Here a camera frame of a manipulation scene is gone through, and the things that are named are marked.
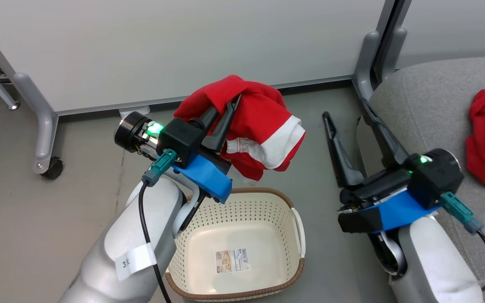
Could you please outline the white power adapter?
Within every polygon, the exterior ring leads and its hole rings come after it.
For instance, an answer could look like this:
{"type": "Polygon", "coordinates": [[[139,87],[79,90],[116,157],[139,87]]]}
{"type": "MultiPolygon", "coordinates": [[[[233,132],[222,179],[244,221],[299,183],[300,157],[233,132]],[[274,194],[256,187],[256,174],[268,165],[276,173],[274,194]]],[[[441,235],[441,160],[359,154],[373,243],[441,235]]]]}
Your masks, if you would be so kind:
{"type": "Polygon", "coordinates": [[[119,115],[121,119],[125,119],[125,117],[133,112],[139,112],[141,115],[147,115],[150,113],[150,106],[135,106],[119,109],[119,115]]]}

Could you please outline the black caster wheel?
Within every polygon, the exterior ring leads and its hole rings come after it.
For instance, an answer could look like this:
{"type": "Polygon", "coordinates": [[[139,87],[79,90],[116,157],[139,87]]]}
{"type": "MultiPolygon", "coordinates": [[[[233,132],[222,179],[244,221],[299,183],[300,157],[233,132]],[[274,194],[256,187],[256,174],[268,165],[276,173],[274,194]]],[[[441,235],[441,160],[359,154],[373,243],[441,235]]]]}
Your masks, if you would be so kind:
{"type": "Polygon", "coordinates": [[[41,176],[47,180],[55,180],[61,175],[63,170],[63,161],[59,157],[51,157],[48,169],[41,176]]]}

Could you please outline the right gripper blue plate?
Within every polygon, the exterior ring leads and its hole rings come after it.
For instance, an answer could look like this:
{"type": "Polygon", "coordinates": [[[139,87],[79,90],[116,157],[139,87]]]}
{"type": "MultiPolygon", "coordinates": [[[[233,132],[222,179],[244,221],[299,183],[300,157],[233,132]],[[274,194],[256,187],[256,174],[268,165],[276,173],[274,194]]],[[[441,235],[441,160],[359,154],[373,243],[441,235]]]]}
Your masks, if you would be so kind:
{"type": "Polygon", "coordinates": [[[382,164],[385,169],[393,170],[383,170],[364,180],[362,173],[354,168],[345,153],[330,113],[323,112],[325,136],[338,187],[349,188],[341,194],[344,205],[338,211],[342,231],[377,234],[408,226],[437,211],[440,203],[426,210],[407,192],[410,171],[406,163],[411,155],[365,98],[360,100],[360,109],[382,153],[382,164]]]}

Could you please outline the narrow white partition panel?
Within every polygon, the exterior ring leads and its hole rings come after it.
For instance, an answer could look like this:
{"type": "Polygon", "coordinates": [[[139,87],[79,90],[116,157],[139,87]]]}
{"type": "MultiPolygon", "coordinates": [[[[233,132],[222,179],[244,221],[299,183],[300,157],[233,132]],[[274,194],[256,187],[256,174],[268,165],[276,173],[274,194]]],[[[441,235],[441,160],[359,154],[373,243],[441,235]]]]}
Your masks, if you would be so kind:
{"type": "Polygon", "coordinates": [[[457,58],[485,57],[485,0],[412,0],[397,69],[457,58]]]}

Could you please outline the paper sticker in basket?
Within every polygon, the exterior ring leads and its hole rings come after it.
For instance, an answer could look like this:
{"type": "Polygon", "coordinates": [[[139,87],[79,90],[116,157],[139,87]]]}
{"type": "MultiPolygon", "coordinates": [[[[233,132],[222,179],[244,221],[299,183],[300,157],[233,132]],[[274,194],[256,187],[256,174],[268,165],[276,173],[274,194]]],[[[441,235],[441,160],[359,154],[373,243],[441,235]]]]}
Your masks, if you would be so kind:
{"type": "Polygon", "coordinates": [[[215,261],[218,274],[234,274],[251,269],[247,249],[217,251],[215,261]]]}

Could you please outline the large white partition panel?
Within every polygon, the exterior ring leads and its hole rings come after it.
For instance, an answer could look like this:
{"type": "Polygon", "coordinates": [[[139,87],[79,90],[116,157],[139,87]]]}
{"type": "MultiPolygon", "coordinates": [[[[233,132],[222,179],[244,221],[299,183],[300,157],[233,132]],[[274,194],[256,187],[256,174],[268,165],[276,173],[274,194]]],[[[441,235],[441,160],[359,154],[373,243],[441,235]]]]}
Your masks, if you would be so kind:
{"type": "Polygon", "coordinates": [[[0,0],[0,52],[56,112],[354,73],[385,0],[0,0]]]}

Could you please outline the grey fabric sofa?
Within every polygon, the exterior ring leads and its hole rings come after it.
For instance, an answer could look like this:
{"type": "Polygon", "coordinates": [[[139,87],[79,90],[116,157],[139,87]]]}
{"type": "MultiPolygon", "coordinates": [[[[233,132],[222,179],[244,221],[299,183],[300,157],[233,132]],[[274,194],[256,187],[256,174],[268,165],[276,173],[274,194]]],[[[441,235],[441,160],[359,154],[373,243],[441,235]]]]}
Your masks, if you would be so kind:
{"type": "Polygon", "coordinates": [[[465,174],[458,197],[485,232],[485,185],[466,168],[470,106],[483,89],[485,57],[441,60],[395,72],[376,88],[369,104],[409,153],[443,148],[456,155],[465,174]]]}

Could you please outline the grey partition foot with caster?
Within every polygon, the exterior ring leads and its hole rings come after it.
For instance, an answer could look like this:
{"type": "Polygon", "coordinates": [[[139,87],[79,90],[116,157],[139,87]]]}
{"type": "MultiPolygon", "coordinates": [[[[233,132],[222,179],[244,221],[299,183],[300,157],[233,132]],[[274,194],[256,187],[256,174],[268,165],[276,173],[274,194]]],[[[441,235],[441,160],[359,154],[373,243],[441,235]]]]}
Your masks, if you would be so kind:
{"type": "Polygon", "coordinates": [[[35,113],[38,121],[33,171],[35,174],[41,175],[48,169],[50,159],[53,157],[52,151],[59,117],[29,75],[17,72],[11,80],[35,113]]]}

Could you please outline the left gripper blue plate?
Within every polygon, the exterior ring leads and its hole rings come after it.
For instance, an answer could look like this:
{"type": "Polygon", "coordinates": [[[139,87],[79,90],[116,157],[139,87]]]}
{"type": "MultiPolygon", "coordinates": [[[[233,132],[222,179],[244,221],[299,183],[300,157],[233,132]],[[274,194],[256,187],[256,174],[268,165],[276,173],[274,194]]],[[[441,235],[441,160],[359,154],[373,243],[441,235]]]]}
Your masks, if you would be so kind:
{"type": "MultiPolygon", "coordinates": [[[[200,117],[190,119],[190,125],[205,133],[198,154],[185,169],[177,167],[176,163],[170,167],[175,174],[183,175],[196,185],[206,197],[222,204],[231,194],[232,181],[227,177],[231,165],[219,156],[219,152],[227,140],[242,95],[238,94],[227,104],[221,118],[218,117],[217,109],[210,106],[200,117]]],[[[114,133],[114,142],[128,152],[141,154],[154,163],[160,156],[156,147],[159,133],[164,127],[139,112],[133,112],[120,121],[114,133]]]]}

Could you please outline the red shirt with white trim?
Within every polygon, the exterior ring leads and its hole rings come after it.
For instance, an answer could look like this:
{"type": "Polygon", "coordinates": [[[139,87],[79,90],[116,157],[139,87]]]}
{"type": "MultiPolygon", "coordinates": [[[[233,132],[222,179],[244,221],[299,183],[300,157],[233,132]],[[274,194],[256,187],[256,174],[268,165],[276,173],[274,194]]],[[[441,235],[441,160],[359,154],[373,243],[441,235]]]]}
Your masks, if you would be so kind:
{"type": "Polygon", "coordinates": [[[286,171],[306,132],[271,86],[229,75],[193,92],[173,116],[187,122],[210,106],[223,115],[231,100],[239,104],[221,158],[230,161],[237,177],[248,183],[260,181],[265,170],[286,171]]]}

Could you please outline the cream perforated laundry basket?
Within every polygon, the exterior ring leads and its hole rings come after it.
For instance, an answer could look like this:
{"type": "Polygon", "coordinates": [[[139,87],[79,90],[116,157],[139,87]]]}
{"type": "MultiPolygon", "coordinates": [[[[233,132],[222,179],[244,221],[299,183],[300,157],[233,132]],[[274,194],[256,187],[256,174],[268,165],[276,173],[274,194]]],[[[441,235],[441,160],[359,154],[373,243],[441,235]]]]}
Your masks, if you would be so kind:
{"type": "Polygon", "coordinates": [[[306,237],[293,202],[271,188],[233,190],[223,205],[206,198],[175,240],[167,283],[181,297],[236,302],[273,295],[304,270],[306,237]],[[247,249],[250,270],[218,274],[215,252],[247,249]]]}

